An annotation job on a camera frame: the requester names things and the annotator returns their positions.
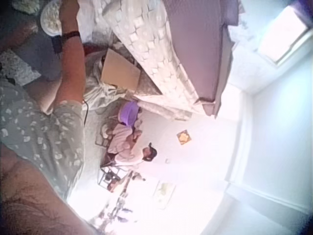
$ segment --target purple container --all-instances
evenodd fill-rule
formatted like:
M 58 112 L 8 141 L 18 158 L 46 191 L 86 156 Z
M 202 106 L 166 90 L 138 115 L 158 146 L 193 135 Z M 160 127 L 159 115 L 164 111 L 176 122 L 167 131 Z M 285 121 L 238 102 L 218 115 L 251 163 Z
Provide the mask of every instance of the purple container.
M 118 120 L 127 126 L 133 126 L 138 114 L 139 106 L 136 102 L 131 101 L 124 104 L 118 114 Z

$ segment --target window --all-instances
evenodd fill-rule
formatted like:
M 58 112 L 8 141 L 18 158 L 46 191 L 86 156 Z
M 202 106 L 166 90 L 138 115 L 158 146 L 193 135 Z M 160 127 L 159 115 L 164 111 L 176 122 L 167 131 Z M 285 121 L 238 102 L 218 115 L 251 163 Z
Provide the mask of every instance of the window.
M 278 64 L 308 30 L 293 8 L 288 6 L 265 33 L 258 52 Z

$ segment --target cardboard box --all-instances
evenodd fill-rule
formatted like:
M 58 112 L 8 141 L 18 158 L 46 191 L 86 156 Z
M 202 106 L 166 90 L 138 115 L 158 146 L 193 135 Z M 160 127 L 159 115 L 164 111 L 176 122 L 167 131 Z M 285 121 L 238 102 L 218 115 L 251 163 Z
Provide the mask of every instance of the cardboard box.
M 140 69 L 115 51 L 108 50 L 101 74 L 103 82 L 136 91 L 139 76 Z

